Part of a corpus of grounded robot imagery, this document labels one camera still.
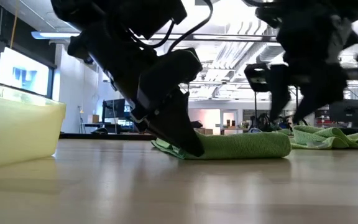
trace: ceiling light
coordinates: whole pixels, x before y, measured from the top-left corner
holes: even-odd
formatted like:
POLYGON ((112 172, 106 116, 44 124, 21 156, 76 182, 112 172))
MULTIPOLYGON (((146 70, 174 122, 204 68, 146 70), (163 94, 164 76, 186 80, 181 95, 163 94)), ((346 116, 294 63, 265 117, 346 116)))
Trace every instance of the ceiling light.
POLYGON ((208 82, 208 81, 194 81, 190 82, 190 85, 222 85, 224 82, 208 82))
POLYGON ((226 72, 235 72, 235 69, 228 69, 228 68, 209 68, 208 70, 219 70, 219 71, 226 71, 226 72))
POLYGON ((281 47, 280 43, 267 43, 266 45, 268 45, 269 47, 281 47))
POLYGON ((227 82, 227 85, 249 85, 249 82, 227 82))
POLYGON ((31 32, 33 38, 37 40, 44 39, 69 39, 70 37, 76 37, 79 33, 68 33, 68 32, 31 32))
POLYGON ((193 101, 249 101, 254 102, 254 99, 250 98, 203 98, 203 97, 189 97, 189 100, 193 101))
POLYGON ((224 40, 232 42, 276 42, 272 35, 195 34, 195 40, 224 40))
MULTIPOLYGON (((152 36, 152 38, 150 38, 150 40, 162 40, 164 37, 166 36, 166 34, 154 34, 152 36)), ((171 34, 169 35, 168 40, 176 40, 179 39, 181 37, 181 34, 171 34)))

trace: yellow plastic bin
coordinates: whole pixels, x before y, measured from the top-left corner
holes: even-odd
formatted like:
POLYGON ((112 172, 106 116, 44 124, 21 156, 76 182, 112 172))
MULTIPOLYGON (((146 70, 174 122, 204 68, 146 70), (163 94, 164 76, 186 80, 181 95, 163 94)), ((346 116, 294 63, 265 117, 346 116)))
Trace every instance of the yellow plastic bin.
POLYGON ((63 103, 0 86, 0 166, 53 155, 65 111, 63 103))

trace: white wall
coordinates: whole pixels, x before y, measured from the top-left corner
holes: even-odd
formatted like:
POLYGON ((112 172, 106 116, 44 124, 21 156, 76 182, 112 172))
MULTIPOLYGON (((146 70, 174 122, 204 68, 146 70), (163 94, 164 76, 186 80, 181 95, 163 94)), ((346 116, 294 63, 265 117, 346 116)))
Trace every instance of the white wall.
POLYGON ((190 121, 200 121, 204 128, 213 129, 214 134, 220 134, 221 128, 215 127, 215 124, 221 122, 221 110, 199 110, 189 109, 190 121))
MULTIPOLYGON (((285 110, 295 110, 296 104, 295 102, 290 102, 285 110)), ((254 110, 255 105, 254 102, 250 101, 189 101, 189 117, 193 118, 194 114, 191 114, 190 111, 194 110, 200 111, 214 111, 213 109, 220 109, 220 110, 237 110, 237 124, 241 123, 242 120, 242 110, 254 110)), ((258 102, 257 103, 258 110, 269 110, 270 109, 270 102, 258 102)), ((218 114, 218 118, 214 118, 217 120, 217 123, 220 123, 220 113, 218 114)), ((309 125, 314 124, 314 114, 311 114, 305 118, 306 122, 309 125)))
MULTIPOLYGON (((118 91, 113 90, 110 83, 103 82, 103 79, 106 75, 101 69, 99 69, 98 73, 98 103, 96 105, 96 114, 99 115, 99 121, 102 121, 103 100, 116 100, 122 99, 123 97, 118 91)), ((106 122, 115 123, 115 120, 107 119, 106 122)))
POLYGON ((84 111, 81 117, 85 123, 88 121, 88 115, 96 112, 99 75, 80 60, 69 56, 60 44, 57 45, 55 63, 58 68, 55 71, 53 99, 67 106, 62 131, 78 133, 80 128, 78 107, 80 106, 84 111))

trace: monitor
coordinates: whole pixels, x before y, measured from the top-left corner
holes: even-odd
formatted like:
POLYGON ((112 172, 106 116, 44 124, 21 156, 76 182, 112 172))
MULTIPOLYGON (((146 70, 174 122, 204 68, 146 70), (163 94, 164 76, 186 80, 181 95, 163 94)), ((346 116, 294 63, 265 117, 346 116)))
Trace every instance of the monitor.
POLYGON ((125 118, 125 99, 104 102, 104 118, 125 118))
POLYGON ((358 100, 343 100, 330 104, 331 121, 358 123, 358 100))

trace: wooden floor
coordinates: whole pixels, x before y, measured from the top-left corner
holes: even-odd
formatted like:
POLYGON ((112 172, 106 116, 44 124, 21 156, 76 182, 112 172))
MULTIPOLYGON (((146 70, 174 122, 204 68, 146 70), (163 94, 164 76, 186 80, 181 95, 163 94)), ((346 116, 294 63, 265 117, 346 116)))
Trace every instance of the wooden floor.
POLYGON ((0 168, 0 223, 358 224, 358 151, 181 161, 148 142, 62 140, 0 168))

